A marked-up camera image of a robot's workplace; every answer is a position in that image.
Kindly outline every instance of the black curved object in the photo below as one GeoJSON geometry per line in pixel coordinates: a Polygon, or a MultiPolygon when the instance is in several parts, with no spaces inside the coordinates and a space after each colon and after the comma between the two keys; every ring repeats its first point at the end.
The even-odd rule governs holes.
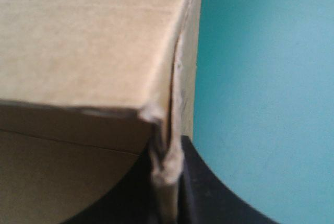
{"type": "MultiPolygon", "coordinates": [[[[179,224],[274,224],[235,194],[211,172],[187,136],[180,181],[179,224]]],[[[63,224],[158,224],[147,149],[121,181],[102,199],[63,224]]]]}

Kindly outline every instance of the crumpled cardboard edge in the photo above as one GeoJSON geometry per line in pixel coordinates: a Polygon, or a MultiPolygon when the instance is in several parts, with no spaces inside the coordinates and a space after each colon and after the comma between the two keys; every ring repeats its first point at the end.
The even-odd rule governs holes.
{"type": "MultiPolygon", "coordinates": [[[[188,0],[175,45],[171,81],[171,133],[169,145],[164,147],[165,142],[157,136],[155,143],[151,143],[149,148],[153,166],[151,174],[152,184],[156,190],[156,198],[162,223],[175,223],[178,214],[178,181],[183,171],[184,160],[184,153],[181,146],[181,59],[183,55],[182,46],[185,38],[185,26],[193,2],[194,0],[188,0]]],[[[140,116],[147,121],[154,122],[159,127],[159,124],[161,124],[159,113],[159,107],[150,105],[142,110],[140,116]]]]}

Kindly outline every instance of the turquoise surface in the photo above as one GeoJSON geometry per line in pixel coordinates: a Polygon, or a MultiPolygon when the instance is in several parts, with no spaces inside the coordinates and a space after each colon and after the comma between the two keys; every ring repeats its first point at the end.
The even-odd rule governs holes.
{"type": "Polygon", "coordinates": [[[194,144],[280,223],[334,223],[334,0],[202,0],[194,144]]]}

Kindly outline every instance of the cardboard box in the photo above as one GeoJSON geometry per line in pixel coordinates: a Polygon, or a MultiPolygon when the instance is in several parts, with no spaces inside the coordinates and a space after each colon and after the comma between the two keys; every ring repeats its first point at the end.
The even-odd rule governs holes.
{"type": "Polygon", "coordinates": [[[0,0],[0,223],[58,223],[150,145],[165,220],[192,135],[200,0],[0,0]]]}

